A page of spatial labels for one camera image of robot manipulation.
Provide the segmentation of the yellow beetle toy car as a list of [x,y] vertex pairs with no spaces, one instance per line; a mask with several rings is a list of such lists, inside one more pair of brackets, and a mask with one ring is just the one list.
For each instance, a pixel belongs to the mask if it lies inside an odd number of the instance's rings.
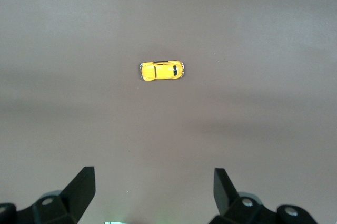
[[184,70],[183,62],[177,60],[143,62],[139,67],[141,79],[144,81],[176,80],[183,77]]

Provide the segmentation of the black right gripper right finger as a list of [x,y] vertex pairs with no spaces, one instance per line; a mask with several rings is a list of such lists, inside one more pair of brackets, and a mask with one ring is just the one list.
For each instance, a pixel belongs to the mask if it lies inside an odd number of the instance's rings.
[[274,212],[255,195],[238,193],[223,168],[214,169],[213,195],[219,214],[210,224],[318,224],[301,207],[284,204]]

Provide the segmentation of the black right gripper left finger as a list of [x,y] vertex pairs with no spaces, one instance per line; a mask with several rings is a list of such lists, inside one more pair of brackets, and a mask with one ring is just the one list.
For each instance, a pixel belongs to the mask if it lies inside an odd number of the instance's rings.
[[49,192],[18,211],[0,203],[0,224],[78,224],[95,196],[95,169],[84,167],[62,190]]

